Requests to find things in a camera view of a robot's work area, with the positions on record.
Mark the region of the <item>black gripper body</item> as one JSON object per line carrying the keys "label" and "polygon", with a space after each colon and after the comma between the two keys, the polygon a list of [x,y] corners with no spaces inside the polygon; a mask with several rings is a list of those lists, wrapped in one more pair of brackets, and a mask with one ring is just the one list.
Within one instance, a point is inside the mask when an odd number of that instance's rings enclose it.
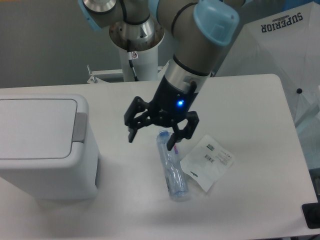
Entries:
{"label": "black gripper body", "polygon": [[198,114],[196,111],[189,111],[198,95],[196,88],[194,80],[183,91],[163,77],[150,102],[150,118],[153,123],[161,127],[172,127],[187,120],[189,124],[196,125],[199,122]]}

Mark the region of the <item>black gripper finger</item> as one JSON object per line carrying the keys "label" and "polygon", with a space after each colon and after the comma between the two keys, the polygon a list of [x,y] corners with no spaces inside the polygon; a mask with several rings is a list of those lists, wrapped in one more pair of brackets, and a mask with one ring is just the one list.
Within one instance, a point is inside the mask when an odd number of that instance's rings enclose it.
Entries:
{"label": "black gripper finger", "polygon": [[181,142],[182,139],[190,140],[200,121],[196,111],[187,112],[186,115],[182,116],[181,121],[183,120],[187,120],[187,123],[183,129],[179,129],[178,123],[180,121],[178,118],[173,118],[169,122],[170,127],[173,129],[173,133],[166,144],[168,151],[171,151],[174,145]]}
{"label": "black gripper finger", "polygon": [[160,117],[160,108],[154,101],[146,102],[136,96],[124,114],[124,124],[128,127],[128,142],[132,143],[138,130],[156,124]]}

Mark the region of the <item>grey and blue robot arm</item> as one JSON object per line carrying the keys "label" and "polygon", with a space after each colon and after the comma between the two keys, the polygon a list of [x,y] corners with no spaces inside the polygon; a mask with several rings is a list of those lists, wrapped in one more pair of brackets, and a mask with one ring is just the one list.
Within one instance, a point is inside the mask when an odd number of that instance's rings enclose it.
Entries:
{"label": "grey and blue robot arm", "polygon": [[79,7],[95,30],[109,27],[114,43],[124,49],[130,71],[137,58],[156,46],[156,31],[167,30],[179,46],[150,102],[137,96],[124,115],[128,140],[149,125],[172,128],[167,148],[189,140],[199,117],[190,107],[203,84],[216,71],[223,49],[239,23],[243,0],[81,0]]}

